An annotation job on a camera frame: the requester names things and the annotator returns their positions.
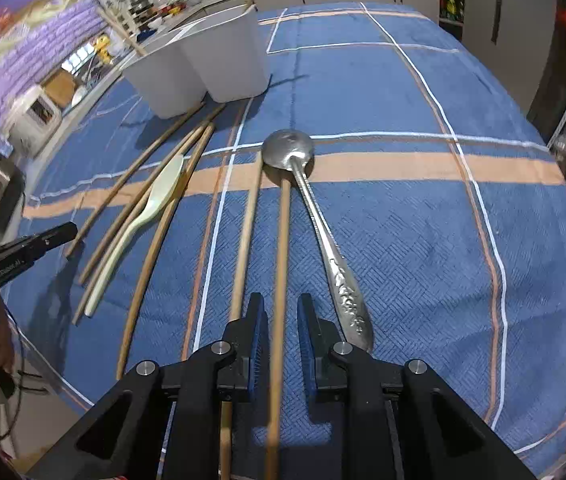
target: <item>white container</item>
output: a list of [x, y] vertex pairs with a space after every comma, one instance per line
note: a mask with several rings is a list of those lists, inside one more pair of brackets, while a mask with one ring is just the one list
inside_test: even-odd
[[254, 97], [269, 84], [266, 45], [256, 7], [221, 10], [194, 22], [175, 40], [217, 103]]
[[34, 85], [14, 99], [3, 124], [3, 133], [16, 152], [34, 158], [59, 124], [61, 110], [41, 86]]
[[184, 114], [205, 95], [205, 86], [177, 42], [190, 25], [151, 39], [120, 67], [125, 79], [136, 88], [161, 119]]

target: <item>white plastic spoon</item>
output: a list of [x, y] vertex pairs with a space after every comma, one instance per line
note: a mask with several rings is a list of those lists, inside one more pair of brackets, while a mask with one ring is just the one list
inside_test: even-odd
[[92, 317], [96, 306], [103, 297], [103, 293], [108, 286], [109, 279], [116, 267], [121, 254], [127, 247], [127, 244], [143, 225], [150, 222], [156, 215], [165, 207], [165, 205], [170, 201], [172, 197], [172, 192], [176, 187], [176, 183], [181, 175], [181, 170], [183, 169], [183, 156], [174, 155], [172, 160], [167, 163], [167, 166], [158, 174], [156, 180], [150, 188], [150, 198], [147, 200], [147, 204], [141, 214], [136, 217], [127, 229], [123, 233], [116, 247], [112, 251], [108, 261], [105, 263], [101, 274], [98, 276], [96, 283], [94, 285], [94, 290], [90, 295], [90, 299], [85, 306], [85, 315]]

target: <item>white appliance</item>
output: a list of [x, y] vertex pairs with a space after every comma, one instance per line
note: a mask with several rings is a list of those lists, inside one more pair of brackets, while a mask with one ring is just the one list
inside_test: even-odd
[[61, 110], [39, 85], [14, 99], [3, 131], [14, 150], [34, 158], [61, 124]]

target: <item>white plastic cup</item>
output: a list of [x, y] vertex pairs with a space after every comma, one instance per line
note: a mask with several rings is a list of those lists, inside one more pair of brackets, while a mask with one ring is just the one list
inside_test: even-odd
[[205, 95], [205, 85], [177, 42], [188, 28], [178, 28], [148, 41], [143, 45], [147, 56], [135, 53], [120, 67], [125, 79], [161, 119], [184, 114]]
[[217, 103], [257, 96], [269, 84], [256, 7], [243, 7], [206, 16], [175, 40]]

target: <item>shelf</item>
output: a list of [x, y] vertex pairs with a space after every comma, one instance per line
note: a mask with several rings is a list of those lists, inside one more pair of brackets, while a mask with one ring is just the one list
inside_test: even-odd
[[463, 27], [463, 22], [455, 22], [455, 20], [449, 20], [447, 18], [439, 18], [439, 23], [447, 23], [448, 25], [458, 25], [458, 27]]

